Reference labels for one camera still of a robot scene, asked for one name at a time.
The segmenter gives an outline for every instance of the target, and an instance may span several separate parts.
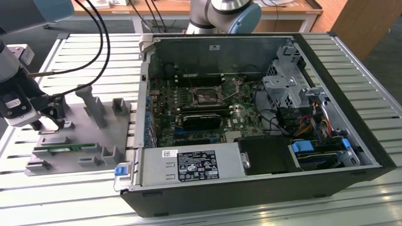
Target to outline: red wire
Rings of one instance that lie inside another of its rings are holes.
[[[309,118],[309,116],[305,116],[305,117],[301,119],[301,127],[300,127],[300,129],[302,129],[302,123],[304,123],[304,120],[305,120],[306,118]]]
[[[332,123],[329,122],[329,134],[332,134]]]

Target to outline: motherboard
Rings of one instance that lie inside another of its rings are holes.
[[[158,147],[230,143],[265,134],[253,102],[257,83],[242,75],[182,74],[150,81]]]

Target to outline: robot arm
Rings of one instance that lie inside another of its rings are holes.
[[[0,36],[42,25],[57,23],[70,17],[74,7],[70,0],[2,0]],[[45,98],[37,81],[27,78],[27,70],[0,40],[0,117],[10,125],[22,127],[35,123],[51,112],[47,106],[35,104]]]
[[[187,34],[252,33],[262,10],[253,0],[191,0]]]

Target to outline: wooden cabinet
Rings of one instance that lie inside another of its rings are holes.
[[[336,32],[364,60],[402,13],[402,0],[317,0],[324,8],[313,32]]]

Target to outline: white table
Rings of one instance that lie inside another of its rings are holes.
[[[153,20],[150,15],[142,16],[145,20]],[[301,15],[280,15],[280,20],[304,20],[300,32],[310,32],[318,14],[301,14]],[[145,33],[143,22],[137,15],[103,15],[105,20],[130,20],[133,22],[134,31]],[[165,15],[163,20],[190,20],[190,15]],[[67,20],[93,20],[90,16],[73,16]],[[262,20],[277,20],[277,15],[262,15]]]
[[[305,34],[330,74],[345,91],[398,169],[370,182],[353,185],[328,198],[282,202],[230,210],[162,218],[141,218],[114,191],[113,170],[29,177],[23,170],[38,139],[29,128],[8,128],[0,140],[0,225],[389,225],[402,220],[402,109],[337,38]],[[113,57],[103,78],[94,86],[103,101],[115,97],[137,100],[139,81],[139,34],[113,34]],[[55,42],[42,71],[83,65],[97,54],[97,34],[73,34]],[[43,78],[46,92],[61,92],[89,82],[103,57],[89,69]],[[70,103],[81,99],[69,96]],[[135,134],[135,125],[129,134]],[[134,137],[129,137],[130,152]]]

